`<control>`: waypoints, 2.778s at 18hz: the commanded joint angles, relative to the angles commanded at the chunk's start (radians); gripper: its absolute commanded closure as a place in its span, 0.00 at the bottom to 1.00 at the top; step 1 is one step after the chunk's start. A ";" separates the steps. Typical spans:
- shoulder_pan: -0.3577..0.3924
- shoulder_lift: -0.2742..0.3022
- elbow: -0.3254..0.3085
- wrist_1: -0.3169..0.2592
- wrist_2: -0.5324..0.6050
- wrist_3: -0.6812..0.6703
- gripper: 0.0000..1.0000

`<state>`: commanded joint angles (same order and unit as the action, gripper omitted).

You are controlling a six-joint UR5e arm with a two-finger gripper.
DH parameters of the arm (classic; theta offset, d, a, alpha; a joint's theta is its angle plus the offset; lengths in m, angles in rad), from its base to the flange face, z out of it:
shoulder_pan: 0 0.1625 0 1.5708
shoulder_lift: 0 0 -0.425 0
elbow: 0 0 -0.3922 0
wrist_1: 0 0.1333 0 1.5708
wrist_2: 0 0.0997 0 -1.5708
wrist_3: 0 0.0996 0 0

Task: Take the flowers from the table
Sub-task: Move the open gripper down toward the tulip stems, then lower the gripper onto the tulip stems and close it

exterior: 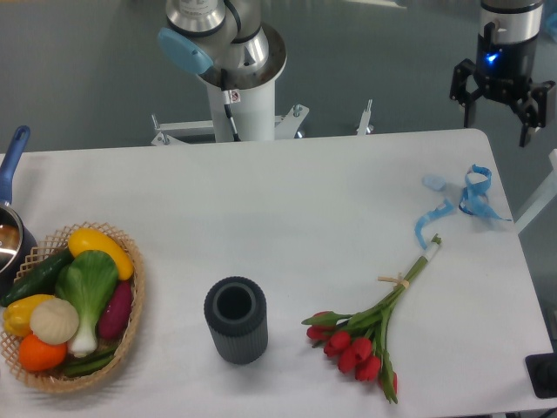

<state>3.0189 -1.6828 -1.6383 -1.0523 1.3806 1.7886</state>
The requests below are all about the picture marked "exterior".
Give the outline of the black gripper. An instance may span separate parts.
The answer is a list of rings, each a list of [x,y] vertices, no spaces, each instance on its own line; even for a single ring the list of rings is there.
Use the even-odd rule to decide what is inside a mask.
[[[475,121],[475,102],[482,95],[490,100],[510,104],[521,122],[519,147],[526,147],[534,134],[545,128],[555,116],[555,82],[532,81],[538,35],[519,42],[500,40],[495,22],[484,25],[478,35],[476,65],[464,59],[453,69],[449,98],[464,112],[463,125],[471,127]],[[474,74],[478,87],[467,89]]]

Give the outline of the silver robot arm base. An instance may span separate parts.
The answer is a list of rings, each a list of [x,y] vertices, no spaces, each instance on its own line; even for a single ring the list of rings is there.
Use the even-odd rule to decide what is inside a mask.
[[[221,89],[248,90],[275,80],[285,42],[261,17],[260,1],[166,3],[158,45],[180,70]]]

